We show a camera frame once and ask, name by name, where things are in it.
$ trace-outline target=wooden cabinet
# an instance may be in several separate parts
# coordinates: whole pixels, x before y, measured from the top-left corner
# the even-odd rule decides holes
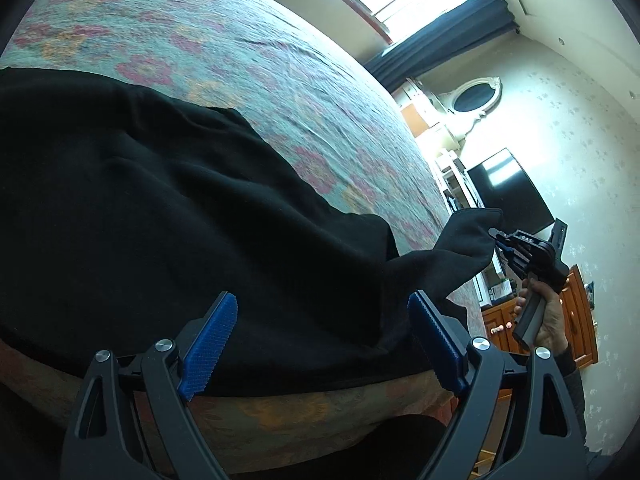
[[[584,368],[598,362],[598,348],[596,346],[593,318],[584,284],[577,266],[571,268],[568,282],[560,293],[560,301],[564,310],[564,332],[571,343],[574,359],[578,368]],[[515,353],[523,353],[522,349],[513,338],[513,326],[506,328],[507,322],[516,317],[514,312],[515,299],[494,306],[482,313],[484,326],[491,342],[501,350]],[[503,325],[501,332],[491,334],[492,328]]]

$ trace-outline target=garment sleeve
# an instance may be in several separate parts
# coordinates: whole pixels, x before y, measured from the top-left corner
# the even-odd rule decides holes
[[[566,389],[569,391],[569,397],[574,405],[575,415],[578,418],[578,425],[580,426],[580,434],[582,435],[582,442],[587,440],[587,426],[584,422],[584,390],[582,388],[582,377],[580,376],[580,370],[575,364],[571,345],[567,349],[558,354],[556,357],[556,364],[566,384]]]

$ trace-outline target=bed sheet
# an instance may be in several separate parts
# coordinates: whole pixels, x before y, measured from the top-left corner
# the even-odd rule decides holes
[[[236,108],[334,207],[386,219],[400,253],[433,247],[446,222],[442,197],[391,96],[273,0],[36,0],[0,57],[6,66],[94,72]],[[467,307],[470,332],[484,334],[472,285],[450,298]],[[0,354],[0,380],[63,424],[79,380],[1,342]],[[342,449],[384,418],[439,405],[447,394],[425,372],[307,397],[207,404],[197,397],[191,408],[233,472]]]

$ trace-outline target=hand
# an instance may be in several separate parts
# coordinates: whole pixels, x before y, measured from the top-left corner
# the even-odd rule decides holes
[[[553,355],[561,354],[569,346],[569,342],[564,335],[564,312],[562,312],[560,296],[550,286],[539,280],[522,280],[522,286],[523,289],[516,298],[515,313],[519,314],[522,311],[530,288],[545,298],[545,315],[536,336],[536,346],[548,348]]]

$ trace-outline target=television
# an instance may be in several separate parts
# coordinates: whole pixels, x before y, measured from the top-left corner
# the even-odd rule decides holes
[[[482,204],[504,214],[507,234],[520,229],[536,234],[554,222],[531,179],[506,148],[467,171]]]

